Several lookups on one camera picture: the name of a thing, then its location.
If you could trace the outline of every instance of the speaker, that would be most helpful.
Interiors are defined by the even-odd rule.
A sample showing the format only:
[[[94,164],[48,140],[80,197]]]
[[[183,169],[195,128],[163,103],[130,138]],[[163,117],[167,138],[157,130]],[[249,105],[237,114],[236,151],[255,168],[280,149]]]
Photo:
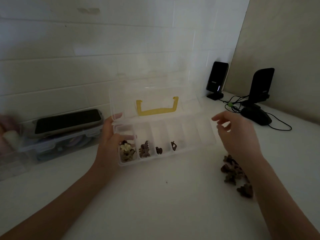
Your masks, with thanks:
[[[207,97],[213,100],[223,98],[222,85],[228,73],[229,64],[215,61],[213,63],[206,90],[213,92]]]
[[[242,103],[243,106],[251,106],[252,104],[266,101],[270,95],[269,89],[274,75],[274,68],[261,69],[255,72],[248,100]]]

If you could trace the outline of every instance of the white desk surface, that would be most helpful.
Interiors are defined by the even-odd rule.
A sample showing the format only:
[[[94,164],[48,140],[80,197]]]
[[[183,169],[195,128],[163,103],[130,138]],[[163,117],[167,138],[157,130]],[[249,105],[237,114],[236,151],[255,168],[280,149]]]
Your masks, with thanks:
[[[221,101],[201,103],[208,117]],[[320,230],[320,126],[262,105],[293,127],[255,124],[263,155],[302,211]],[[275,119],[274,127],[283,127]],[[223,182],[226,151],[217,144],[161,160],[122,167],[64,239],[270,239],[255,200]],[[92,165],[97,146],[35,166],[0,182],[0,235],[40,210]]]

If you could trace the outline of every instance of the hand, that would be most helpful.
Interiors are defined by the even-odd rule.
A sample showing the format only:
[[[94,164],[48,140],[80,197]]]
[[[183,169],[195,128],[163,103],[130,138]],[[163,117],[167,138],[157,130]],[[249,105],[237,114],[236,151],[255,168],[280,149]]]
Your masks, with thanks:
[[[223,146],[236,161],[262,157],[258,137],[250,121],[229,111],[215,115],[212,120],[217,121]]]
[[[122,113],[114,116],[118,119]],[[129,140],[122,135],[113,134],[112,122],[111,116],[104,121],[96,159],[90,168],[94,174],[99,174],[106,181],[114,175],[119,167],[118,145],[125,139]]]

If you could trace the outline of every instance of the person's left hand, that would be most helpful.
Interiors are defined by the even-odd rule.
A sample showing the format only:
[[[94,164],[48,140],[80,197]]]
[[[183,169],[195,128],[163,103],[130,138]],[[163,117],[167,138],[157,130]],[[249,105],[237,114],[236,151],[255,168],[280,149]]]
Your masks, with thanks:
[[[114,116],[118,119],[122,116],[122,113],[115,114]],[[90,168],[91,171],[101,175],[103,180],[106,181],[114,175],[119,167],[118,145],[123,140],[133,140],[133,136],[113,134],[112,122],[111,116],[104,121],[97,156]]]

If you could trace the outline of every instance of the phone case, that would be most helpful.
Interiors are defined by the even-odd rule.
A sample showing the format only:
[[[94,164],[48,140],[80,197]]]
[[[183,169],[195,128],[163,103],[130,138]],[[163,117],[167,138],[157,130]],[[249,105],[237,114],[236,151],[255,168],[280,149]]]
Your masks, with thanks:
[[[104,118],[103,118],[102,112],[100,110],[98,110],[98,112],[99,112],[99,115],[101,118],[99,121],[94,121],[94,122],[90,122],[90,123],[86,123],[86,124],[80,124],[80,125],[76,125],[76,126],[63,128],[63,129],[52,130],[52,131],[48,131],[48,132],[44,132],[44,133],[40,133],[40,134],[35,133],[38,120],[34,120],[32,122],[34,124],[34,128],[28,133],[27,136],[29,138],[44,138],[44,137],[48,137],[48,136],[52,136],[52,135],[62,134],[62,133],[70,132],[70,131],[87,129],[87,128],[94,127],[97,125],[101,125],[104,122]]]

